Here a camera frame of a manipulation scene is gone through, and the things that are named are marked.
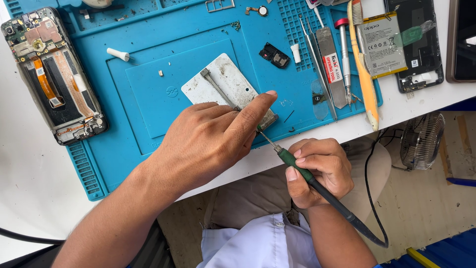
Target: hand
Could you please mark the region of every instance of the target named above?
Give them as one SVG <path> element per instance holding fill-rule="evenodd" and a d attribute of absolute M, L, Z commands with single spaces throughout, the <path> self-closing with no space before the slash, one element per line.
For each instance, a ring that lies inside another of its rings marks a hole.
<path fill-rule="evenodd" d="M 250 152 L 256 127 L 277 97 L 276 91 L 260 94 L 241 112 L 214 102 L 188 107 L 138 166 L 141 175 L 179 196 L 208 183 Z"/>
<path fill-rule="evenodd" d="M 314 178 L 337 199 L 341 199 L 354 188 L 350 176 L 352 166 L 335 139 L 304 139 L 293 144 L 289 152 L 296 158 L 298 167 L 309 169 Z M 298 207 L 329 204 L 292 166 L 286 169 L 286 178 L 289 195 Z"/>

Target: blue silicone repair mat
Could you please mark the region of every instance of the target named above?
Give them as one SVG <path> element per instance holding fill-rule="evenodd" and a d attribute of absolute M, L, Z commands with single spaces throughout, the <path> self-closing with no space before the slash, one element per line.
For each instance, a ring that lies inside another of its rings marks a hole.
<path fill-rule="evenodd" d="M 107 132 L 68 146 L 90 200 L 116 189 L 160 145 L 171 122 L 192 104 L 180 88 L 221 53 L 228 54 L 259 93 L 277 91 L 279 97 L 271 109 L 279 119 L 266 130 L 268 137 L 279 140 L 333 121 L 330 113 L 324 120 L 313 114 L 310 86 L 317 76 L 299 15 L 309 17 L 314 31 L 318 21 L 304 0 L 272 0 L 270 4 L 237 0 L 234 8 L 210 13 L 203 0 L 115 0 L 113 5 L 124 8 L 90 13 L 88 20 L 79 13 L 89 9 L 80 0 L 4 1 L 12 16 L 45 6 L 59 10 L 109 121 Z M 227 5 L 230 0 L 222 1 L 222 6 Z M 261 5 L 268 8 L 268 16 L 256 11 L 245 14 L 246 7 Z M 319 7 L 324 24 L 332 29 L 340 61 L 340 37 L 333 21 L 347 16 L 346 6 Z M 238 30 L 230 25 L 236 21 L 241 26 Z M 266 42 L 291 59 L 290 45 L 298 42 L 302 62 L 295 64 L 292 59 L 286 69 L 277 68 L 258 54 Z M 114 58 L 106 53 L 108 47 L 129 52 L 134 60 Z M 361 98 L 354 56 L 349 55 L 351 90 Z M 380 106 L 383 101 L 376 81 L 375 88 Z M 365 110 L 360 102 L 352 106 L 352 112 L 348 106 L 336 108 L 338 119 Z M 254 147 L 264 142 L 258 136 Z"/>

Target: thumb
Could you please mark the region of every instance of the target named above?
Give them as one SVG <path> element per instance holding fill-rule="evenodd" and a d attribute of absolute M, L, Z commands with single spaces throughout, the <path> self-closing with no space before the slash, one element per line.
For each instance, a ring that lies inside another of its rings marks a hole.
<path fill-rule="evenodd" d="M 309 188 L 306 180 L 294 167 L 290 166 L 286 169 L 286 180 L 289 195 L 298 207 L 308 208 L 319 203 L 317 193 L 313 193 L 314 189 Z"/>

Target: gray pants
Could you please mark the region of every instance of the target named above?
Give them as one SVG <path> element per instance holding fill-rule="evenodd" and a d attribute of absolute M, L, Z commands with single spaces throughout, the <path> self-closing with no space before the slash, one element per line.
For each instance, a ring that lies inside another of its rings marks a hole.
<path fill-rule="evenodd" d="M 362 222 L 372 211 L 364 175 L 372 142 L 368 137 L 360 137 L 342 144 L 352 164 L 351 175 L 355 186 L 340 201 Z M 308 220 L 307 211 L 294 205 L 289 196 L 286 168 L 286 165 L 280 165 L 215 188 L 205 212 L 205 228 L 241 229 L 252 219 L 281 212 L 286 213 L 293 224 L 298 223 L 298 212 Z M 367 166 L 368 184 L 374 203 L 388 180 L 390 169 L 390 155 L 383 145 L 377 143 Z"/>

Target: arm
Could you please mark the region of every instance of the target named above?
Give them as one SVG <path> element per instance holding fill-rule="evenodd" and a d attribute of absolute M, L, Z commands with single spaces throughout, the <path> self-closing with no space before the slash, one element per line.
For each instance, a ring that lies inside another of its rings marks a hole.
<path fill-rule="evenodd" d="M 185 109 L 160 147 L 78 224 L 52 267 L 126 267 L 162 210 L 249 153 L 277 97 L 260 94 L 239 113 L 216 103 Z"/>
<path fill-rule="evenodd" d="M 289 151 L 296 157 L 296 165 L 309 169 L 337 199 L 354 187 L 351 164 L 336 140 L 302 140 Z M 377 265 L 357 231 L 321 195 L 309 188 L 296 169 L 289 167 L 286 177 L 294 203 L 307 208 L 314 250 L 322 267 L 372 268 Z"/>

